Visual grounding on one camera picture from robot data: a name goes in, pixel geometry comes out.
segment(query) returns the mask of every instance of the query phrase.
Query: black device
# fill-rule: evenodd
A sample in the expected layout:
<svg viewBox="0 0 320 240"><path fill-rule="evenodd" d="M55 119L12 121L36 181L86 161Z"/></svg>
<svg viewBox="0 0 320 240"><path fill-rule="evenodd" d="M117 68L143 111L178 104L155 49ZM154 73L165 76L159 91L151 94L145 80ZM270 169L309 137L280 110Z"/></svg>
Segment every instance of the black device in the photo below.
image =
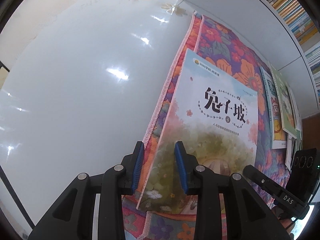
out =
<svg viewBox="0 0 320 240"><path fill-rule="evenodd" d="M264 175L252 165L245 166L243 175L252 180L264 191L270 194L275 199L275 204L281 208L284 213L281 214L281 219L299 217L303 219L309 211L309 205L297 198L284 187Z"/></svg>
<svg viewBox="0 0 320 240"><path fill-rule="evenodd" d="M195 240L222 239L219 193L223 193L228 240L289 240L270 208L239 173L225 176L199 165L176 143L181 186L186 195L198 195Z"/></svg>
<svg viewBox="0 0 320 240"><path fill-rule="evenodd" d="M121 195L133 195L138 186L144 144L104 174L79 174L52 204L29 235L29 240L92 239L96 194L100 194L98 239L125 240Z"/></svg>
<svg viewBox="0 0 320 240"><path fill-rule="evenodd" d="M280 219L304 219L310 209L309 199L319 188L320 154L316 148L297 151L285 188L252 165L244 168L243 175L275 199L274 204L283 210Z"/></svg>
<svg viewBox="0 0 320 240"><path fill-rule="evenodd" d="M320 177L320 153L316 148L297 151L286 189L307 203L314 194Z"/></svg>
<svg viewBox="0 0 320 240"><path fill-rule="evenodd" d="M225 176L199 165L182 142L174 150L182 188L198 195L195 240L221 240L219 193L223 193L228 240L289 240L287 231L269 207L238 173ZM125 240L121 195L136 189L144 145L104 174L79 174L32 230L29 240L90 240L95 195L100 193L98 240Z"/></svg>

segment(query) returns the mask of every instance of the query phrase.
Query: orange flower pattern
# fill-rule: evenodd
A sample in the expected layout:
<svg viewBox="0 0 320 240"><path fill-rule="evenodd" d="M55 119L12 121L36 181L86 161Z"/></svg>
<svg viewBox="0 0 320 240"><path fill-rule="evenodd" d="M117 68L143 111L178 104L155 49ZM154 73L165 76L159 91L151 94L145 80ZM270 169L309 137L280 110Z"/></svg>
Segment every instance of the orange flower pattern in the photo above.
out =
<svg viewBox="0 0 320 240"><path fill-rule="evenodd" d="M241 72L233 75L233 77L242 84L258 92L258 110L260 114L264 114L266 110L265 99L263 97L263 85L261 77L255 73L254 67L245 59L241 60Z"/></svg>
<svg viewBox="0 0 320 240"><path fill-rule="evenodd" d="M264 92L264 85L262 83L262 76L259 69L259 67L262 66L266 71L268 71L266 64L252 49L245 46L231 30L223 26L221 23L215 22L206 16L197 14L193 23L192 31L175 67L156 125L153 128L153 132L148 143L146 144L138 191L136 191L134 196L125 197L123 200L123 210L124 215L126 215L126 221L132 224L132 226L126 226L126 230L135 238L141 236L143 232L144 239L147 240L158 240L160 236L164 239L168 237L178 238L181 240L193 239L195 216L152 213L148 220L149 222L146 223L149 223L149 228L153 228L153 232L151 232L151 230L144 232L143 229L147 214L136 210L135 207L140 196L140 190L146 180L148 168L152 163L156 151L186 50L187 48L193 50L198 38L200 38L199 47L196 51L198 55L258 93L258 123L247 124L252 126L252 131L248 134L248 139L253 140L254 143L257 144L255 167L284 187L289 178L289 172L285 169L284 165L285 149L270 149L269 115L268 111L266 111L266 94ZM192 114L191 110L188 111L188 109L186 109L186 111L187 115L190 116ZM257 185L252 186L263 198L265 203L271 207L273 203L271 196L261 190ZM223 238L225 238L225 214L222 214L221 218Z"/></svg>
<svg viewBox="0 0 320 240"><path fill-rule="evenodd" d="M177 234L177 238L182 240L193 240L195 228L190 228L187 223L182 224L183 231Z"/></svg>

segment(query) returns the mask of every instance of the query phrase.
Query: book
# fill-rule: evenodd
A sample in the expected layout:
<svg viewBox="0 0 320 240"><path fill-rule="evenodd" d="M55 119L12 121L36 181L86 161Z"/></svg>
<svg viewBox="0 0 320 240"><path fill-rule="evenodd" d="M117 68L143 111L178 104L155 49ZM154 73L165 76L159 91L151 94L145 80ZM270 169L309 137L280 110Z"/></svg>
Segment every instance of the book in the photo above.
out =
<svg viewBox="0 0 320 240"><path fill-rule="evenodd" d="M276 87L269 73L265 71L263 67L260 67L260 70L268 101L270 134L272 135L271 148L286 148L287 133L282 129L281 114Z"/></svg>
<svg viewBox="0 0 320 240"><path fill-rule="evenodd" d="M283 81L281 73L276 71L271 65L270 70L279 99L282 129L293 138L297 138L292 103L290 100L288 88Z"/></svg>
<svg viewBox="0 0 320 240"><path fill-rule="evenodd" d="M291 100L292 105L293 105L293 112L294 112L293 117L294 117L295 128L296 128L296 130L301 131L302 130L301 116L300 116L300 113L299 113L298 105L297 105L297 102L296 102L296 99L294 97L294 94L292 92L291 87L287 86L287 88L288 88L290 100Z"/></svg>
<svg viewBox="0 0 320 240"><path fill-rule="evenodd" d="M291 135L288 135L287 152L285 155L285 166L288 168L289 171L291 171L293 145L294 138Z"/></svg>
<svg viewBox="0 0 320 240"><path fill-rule="evenodd" d="M177 141L201 165L231 175L254 165L257 138L257 92L188 49L137 208L196 214L175 167Z"/></svg>

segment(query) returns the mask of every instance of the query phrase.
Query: white wall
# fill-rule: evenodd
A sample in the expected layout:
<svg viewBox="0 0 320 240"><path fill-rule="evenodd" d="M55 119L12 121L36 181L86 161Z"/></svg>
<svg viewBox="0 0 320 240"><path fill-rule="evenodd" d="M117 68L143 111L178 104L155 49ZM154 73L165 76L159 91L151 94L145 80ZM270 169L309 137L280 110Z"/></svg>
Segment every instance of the white wall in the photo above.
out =
<svg viewBox="0 0 320 240"><path fill-rule="evenodd" d="M185 0L227 23L286 78L302 117L319 111L312 73L293 33L266 0Z"/></svg>
<svg viewBox="0 0 320 240"><path fill-rule="evenodd" d="M0 33L0 60L11 70L26 46L77 0L24 0Z"/></svg>

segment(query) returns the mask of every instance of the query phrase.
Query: illustrated flower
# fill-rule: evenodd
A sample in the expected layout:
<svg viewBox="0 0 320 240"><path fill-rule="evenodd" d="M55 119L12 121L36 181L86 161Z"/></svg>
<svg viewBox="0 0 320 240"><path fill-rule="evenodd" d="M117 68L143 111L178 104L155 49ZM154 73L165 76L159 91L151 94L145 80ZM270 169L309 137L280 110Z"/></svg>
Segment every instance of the illustrated flower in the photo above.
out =
<svg viewBox="0 0 320 240"><path fill-rule="evenodd" d="M258 65L256 59L252 56L251 53L246 53L244 57L253 66L257 66Z"/></svg>
<svg viewBox="0 0 320 240"><path fill-rule="evenodd" d="M217 60L218 68L232 76L231 65L223 58Z"/></svg>
<svg viewBox="0 0 320 240"><path fill-rule="evenodd" d="M238 46L234 46L233 48L236 50L237 54L239 54L240 56L244 55L243 49L240 49Z"/></svg>
<svg viewBox="0 0 320 240"><path fill-rule="evenodd" d="M236 73L233 77L242 84L258 92L258 109L260 114L266 110L263 98L263 86L258 73L254 72L254 67L245 59L241 60L241 72Z"/></svg>
<svg viewBox="0 0 320 240"><path fill-rule="evenodd" d="M233 59L235 62L240 62L241 58L240 58L240 56L238 55L238 53L231 52L231 56L232 56L232 59Z"/></svg>
<svg viewBox="0 0 320 240"><path fill-rule="evenodd" d="M126 217L124 217L124 228L127 231L137 231L137 227L133 224L137 220L136 216L134 214L130 214Z"/></svg>
<svg viewBox="0 0 320 240"><path fill-rule="evenodd" d="M223 30L223 28L222 28L219 24L217 24L216 27L217 27L217 29L218 29L219 31L222 31L222 30Z"/></svg>
<svg viewBox="0 0 320 240"><path fill-rule="evenodd" d="M205 36L208 38L209 41L222 42L220 34L216 29L206 30L206 35Z"/></svg>
<svg viewBox="0 0 320 240"><path fill-rule="evenodd" d="M272 164L272 152L271 152L271 150L269 149L269 150L267 151L267 156L266 156L266 160L265 160L264 169L265 169L265 170L268 170L268 169L271 167L271 164Z"/></svg>
<svg viewBox="0 0 320 240"><path fill-rule="evenodd" d="M171 211L171 207L169 207L169 206L160 206L160 209L162 211L165 211L165 212L170 212Z"/></svg>
<svg viewBox="0 0 320 240"><path fill-rule="evenodd" d="M152 198L152 199L162 198L162 195L156 190L149 190L146 192L146 194L148 195L149 198Z"/></svg>
<svg viewBox="0 0 320 240"><path fill-rule="evenodd" d="M163 9L163 10L166 10L167 11L167 13L169 13L169 14L173 14L173 13L175 13L176 15L178 15L178 16L183 16L183 15L188 15L187 13L186 13L186 10L185 9L183 9L183 8L180 8L180 6L179 5L176 5L176 4L171 4L171 3L165 3L165 4L163 4L162 6L161 6L161 9Z"/></svg>
<svg viewBox="0 0 320 240"><path fill-rule="evenodd" d="M191 112L191 110L189 109L188 111L187 111L187 116L192 116L192 112Z"/></svg>
<svg viewBox="0 0 320 240"><path fill-rule="evenodd" d="M264 130L263 119L260 117L260 115L258 116L258 130L259 131L263 131Z"/></svg>
<svg viewBox="0 0 320 240"><path fill-rule="evenodd" d="M225 33L225 34L228 33L228 30L225 29L225 28L223 28L221 25L217 24L216 27L217 27L217 29L218 29L219 31L222 31L222 32Z"/></svg>
<svg viewBox="0 0 320 240"><path fill-rule="evenodd" d="M249 52L249 51L250 51L249 48L248 48L247 46L245 46L245 45L242 43L242 41L239 40L239 38L236 38L235 40L233 40L232 43L233 43L233 45L234 45L235 47L237 47L237 49L240 49L240 50L245 51L245 52Z"/></svg>
<svg viewBox="0 0 320 240"><path fill-rule="evenodd" d="M253 142L255 145L257 145L258 141L258 125L254 123L250 127L250 131L248 133L249 142Z"/></svg>
<svg viewBox="0 0 320 240"><path fill-rule="evenodd" d="M209 61L211 64L216 65L216 63L210 57L205 58L206 61Z"/></svg>
<svg viewBox="0 0 320 240"><path fill-rule="evenodd" d="M166 225L164 219L161 217L157 219L157 226L152 226L150 228L150 232L155 235L155 240L160 240L161 238L168 240L172 231L173 226Z"/></svg>
<svg viewBox="0 0 320 240"><path fill-rule="evenodd" d="M195 228L190 228L187 223L182 224L183 231L177 234L177 238L182 240L193 240Z"/></svg>

